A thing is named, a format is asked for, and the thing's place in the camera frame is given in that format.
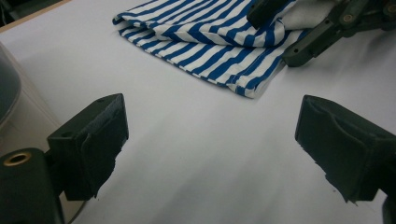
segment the black mechanical part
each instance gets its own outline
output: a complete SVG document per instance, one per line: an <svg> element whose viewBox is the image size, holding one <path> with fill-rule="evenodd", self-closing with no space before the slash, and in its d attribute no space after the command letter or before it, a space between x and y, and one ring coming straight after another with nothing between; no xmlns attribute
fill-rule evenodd
<svg viewBox="0 0 396 224"><path fill-rule="evenodd" d="M316 58L341 37L374 29L390 31L396 28L396 0L344 1L306 36L290 45L282 55L290 67L301 66Z"/></svg>
<svg viewBox="0 0 396 224"><path fill-rule="evenodd" d="M256 0L247 12L247 20L254 28L259 29L288 2L289 0Z"/></svg>
<svg viewBox="0 0 396 224"><path fill-rule="evenodd" d="M346 201L371 201L382 189L391 201L384 215L396 223L395 135L335 102L306 95L295 139Z"/></svg>
<svg viewBox="0 0 396 224"><path fill-rule="evenodd" d="M96 100L48 137L49 155L54 166L61 167L67 200L85 201L96 196L113 172L116 156L127 139L121 94Z"/></svg>
<svg viewBox="0 0 396 224"><path fill-rule="evenodd" d="M44 152L20 149L0 158L0 223L64 223Z"/></svg>
<svg viewBox="0 0 396 224"><path fill-rule="evenodd" d="M96 196L129 138L122 94L96 100L48 137L46 153L26 148L0 158L0 223L64 223L59 194Z"/></svg>

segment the white table surface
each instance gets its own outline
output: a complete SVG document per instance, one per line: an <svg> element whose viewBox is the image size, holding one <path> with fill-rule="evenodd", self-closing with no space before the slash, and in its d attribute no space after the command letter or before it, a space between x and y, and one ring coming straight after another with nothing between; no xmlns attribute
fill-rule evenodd
<svg viewBox="0 0 396 224"><path fill-rule="evenodd" d="M121 38L111 19L144 2L74 0L0 34L61 122L124 94L130 140L75 224L382 222L384 194L345 203L294 132L312 94L396 133L395 31L342 39L251 100Z"/></svg>

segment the blue and white striped fabric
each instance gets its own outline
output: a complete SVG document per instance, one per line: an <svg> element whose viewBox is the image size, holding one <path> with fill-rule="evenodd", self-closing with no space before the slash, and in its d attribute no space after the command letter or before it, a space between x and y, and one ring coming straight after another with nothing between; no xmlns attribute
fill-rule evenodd
<svg viewBox="0 0 396 224"><path fill-rule="evenodd" d="M285 31L290 0L259 30L247 20L250 0L153 0L117 15L120 35L200 79L250 98L279 67L300 31Z"/></svg>

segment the striped shirt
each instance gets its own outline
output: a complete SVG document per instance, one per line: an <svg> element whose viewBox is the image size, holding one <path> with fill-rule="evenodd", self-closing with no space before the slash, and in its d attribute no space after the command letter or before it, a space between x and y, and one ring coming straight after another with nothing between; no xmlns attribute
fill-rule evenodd
<svg viewBox="0 0 396 224"><path fill-rule="evenodd" d="M153 0L113 19L120 35L188 74L254 98L300 31L285 31L290 0L259 30L250 0Z"/></svg>

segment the folded clothing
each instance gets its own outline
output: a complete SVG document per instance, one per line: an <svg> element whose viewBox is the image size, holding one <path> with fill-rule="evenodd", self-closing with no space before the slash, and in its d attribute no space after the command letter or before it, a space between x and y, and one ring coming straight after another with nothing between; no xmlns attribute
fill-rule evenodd
<svg viewBox="0 0 396 224"><path fill-rule="evenodd" d="M120 35L187 73L254 98L302 31L287 31L282 17L295 0L262 28L247 20L254 1L154 0L113 19Z"/></svg>

